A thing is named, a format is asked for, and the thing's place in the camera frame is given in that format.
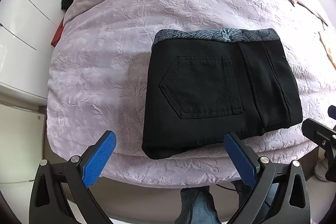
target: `blue gripper pad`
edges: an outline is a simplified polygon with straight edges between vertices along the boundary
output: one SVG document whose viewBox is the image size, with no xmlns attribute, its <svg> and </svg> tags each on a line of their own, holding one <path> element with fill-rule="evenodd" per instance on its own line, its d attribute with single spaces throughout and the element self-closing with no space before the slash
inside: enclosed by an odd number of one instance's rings
<svg viewBox="0 0 336 224">
<path fill-rule="evenodd" d="M 87 161 L 83 168 L 83 182 L 86 188 L 96 183 L 105 164 L 112 155 L 116 144 L 116 135 L 111 132 Z"/>
<path fill-rule="evenodd" d="M 331 105 L 328 108 L 328 115 L 330 118 L 336 120 L 336 106 Z"/>
<path fill-rule="evenodd" d="M 244 184 L 253 188 L 257 183 L 256 168 L 229 133 L 224 135 L 224 147 Z"/>
</svg>

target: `patterned waistband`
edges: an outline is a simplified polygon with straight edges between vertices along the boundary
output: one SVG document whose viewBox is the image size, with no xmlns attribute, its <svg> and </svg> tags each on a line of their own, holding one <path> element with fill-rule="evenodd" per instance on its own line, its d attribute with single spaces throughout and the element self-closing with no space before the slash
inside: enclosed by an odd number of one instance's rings
<svg viewBox="0 0 336 224">
<path fill-rule="evenodd" d="M 226 28 L 191 32 L 164 29 L 155 35 L 152 47 L 156 43 L 167 39 L 203 39 L 228 43 L 280 40 L 277 32 L 272 28 L 262 30 Z"/>
</svg>

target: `pant leg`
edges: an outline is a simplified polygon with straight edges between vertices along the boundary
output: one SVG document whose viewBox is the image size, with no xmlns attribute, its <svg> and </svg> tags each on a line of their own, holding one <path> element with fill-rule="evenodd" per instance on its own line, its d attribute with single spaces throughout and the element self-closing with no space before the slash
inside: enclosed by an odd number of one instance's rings
<svg viewBox="0 0 336 224">
<path fill-rule="evenodd" d="M 235 189 L 237 190 L 237 193 L 239 196 L 239 206 L 240 206 L 245 200 L 245 198 L 248 196 L 249 192 L 251 191 L 251 187 L 245 185 L 242 180 L 235 180 L 235 181 L 232 181 L 231 183 L 234 185 Z M 276 195 L 277 189 L 278 189 L 278 183 L 274 183 L 271 185 L 268 195 L 266 196 L 265 202 L 261 206 L 260 211 L 258 212 L 255 220 L 253 221 L 253 224 L 259 224 L 265 219 L 269 211 L 269 205 L 272 204 L 272 201 Z"/>
<path fill-rule="evenodd" d="M 221 224 L 209 186 L 181 190 L 182 210 L 175 224 Z"/>
</svg>

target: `folded black pants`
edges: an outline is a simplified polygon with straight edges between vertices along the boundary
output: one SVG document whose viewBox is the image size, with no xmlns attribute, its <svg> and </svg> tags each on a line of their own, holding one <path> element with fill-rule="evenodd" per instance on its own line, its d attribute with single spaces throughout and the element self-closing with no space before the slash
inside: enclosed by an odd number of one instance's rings
<svg viewBox="0 0 336 224">
<path fill-rule="evenodd" d="M 221 143 L 229 131 L 245 139 L 300 122 L 296 80 L 275 30 L 156 35 L 142 139 L 148 157 Z"/>
</svg>

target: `bed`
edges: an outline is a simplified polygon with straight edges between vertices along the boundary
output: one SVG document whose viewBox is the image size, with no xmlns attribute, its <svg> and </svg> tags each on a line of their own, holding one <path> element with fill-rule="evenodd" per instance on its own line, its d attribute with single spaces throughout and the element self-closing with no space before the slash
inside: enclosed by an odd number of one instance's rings
<svg viewBox="0 0 336 224">
<path fill-rule="evenodd" d="M 117 146 L 102 176 L 165 188 L 239 178 L 221 144 L 162 160 L 142 151 L 147 70 L 161 29 L 274 28 L 298 83 L 303 118 L 334 126 L 327 109 L 336 101 L 336 71 L 319 35 L 332 28 L 317 0 L 295 6 L 289 0 L 75 0 L 64 24 L 49 70 L 48 141 L 68 160 L 112 130 Z M 315 148 L 300 126 L 245 143 L 289 163 Z"/>
</svg>

